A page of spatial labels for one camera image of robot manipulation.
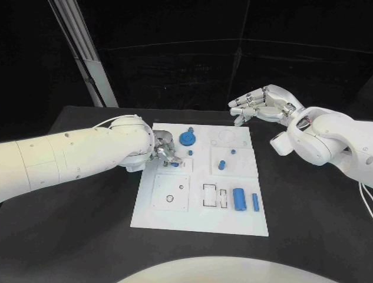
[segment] robotic hand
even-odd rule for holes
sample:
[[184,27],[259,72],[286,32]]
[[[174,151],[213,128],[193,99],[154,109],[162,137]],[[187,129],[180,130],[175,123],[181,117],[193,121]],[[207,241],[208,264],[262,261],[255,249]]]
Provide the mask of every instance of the robotic hand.
[[373,188],[373,122],[332,110],[303,108],[293,95],[267,85],[230,101],[234,126],[252,117],[286,126],[270,140],[279,155],[292,151],[314,165],[334,164],[347,177]]
[[[108,121],[108,128],[99,127]],[[174,154],[170,132],[152,131],[136,115],[108,119],[89,129],[0,143],[0,202],[116,165],[134,172],[154,158],[181,163]]]

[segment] black table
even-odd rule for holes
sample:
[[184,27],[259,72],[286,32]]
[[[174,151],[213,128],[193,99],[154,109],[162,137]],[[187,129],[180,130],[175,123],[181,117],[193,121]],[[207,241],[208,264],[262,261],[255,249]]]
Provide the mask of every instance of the black table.
[[[149,125],[233,125],[227,112],[66,107],[50,133],[123,114]],[[131,228],[141,172],[116,167],[3,203],[0,282],[111,283],[193,256],[257,258],[338,282],[373,282],[373,221],[357,182],[331,164],[278,156],[267,141],[280,131],[249,121],[269,237]]]

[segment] blue knob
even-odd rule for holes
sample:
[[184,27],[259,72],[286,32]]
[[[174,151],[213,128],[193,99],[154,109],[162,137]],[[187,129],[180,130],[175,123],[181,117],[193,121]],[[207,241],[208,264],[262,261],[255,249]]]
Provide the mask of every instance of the blue knob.
[[190,146],[194,144],[195,137],[193,135],[193,128],[190,127],[184,133],[178,136],[178,142],[183,146]]
[[224,169],[224,165],[226,165],[226,162],[221,160],[220,163],[219,163],[219,170]]

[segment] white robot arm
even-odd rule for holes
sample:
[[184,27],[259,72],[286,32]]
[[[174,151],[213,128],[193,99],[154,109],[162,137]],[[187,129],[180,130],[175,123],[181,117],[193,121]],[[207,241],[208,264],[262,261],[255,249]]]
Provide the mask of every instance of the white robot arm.
[[[109,120],[108,128],[98,127]],[[136,115],[109,120],[90,129],[0,143],[0,202],[116,165],[134,172],[154,158],[181,163],[170,132],[152,131]]]
[[293,95],[267,85],[229,103],[240,126],[250,117],[275,121],[286,131],[270,140],[279,155],[292,151],[314,165],[334,164],[347,177],[373,188],[373,122],[332,110],[303,108]]

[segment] white board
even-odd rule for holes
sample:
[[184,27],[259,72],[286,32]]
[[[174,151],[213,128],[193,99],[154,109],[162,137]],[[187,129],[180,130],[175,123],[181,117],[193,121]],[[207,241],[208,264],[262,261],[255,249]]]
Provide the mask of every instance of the white board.
[[[183,146],[178,135],[188,127],[194,130],[195,143]],[[247,127],[154,123],[152,129],[171,132],[175,156],[185,164],[164,166],[157,159],[147,163],[131,227],[267,236]],[[223,170],[219,170],[219,160],[226,162]],[[214,193],[213,186],[207,186],[210,191],[204,194],[203,185],[214,185]],[[237,187],[244,193],[244,211],[236,211],[233,206],[233,189]],[[253,193],[257,212],[253,211]],[[210,206],[203,205],[204,198],[210,198],[206,202]]]

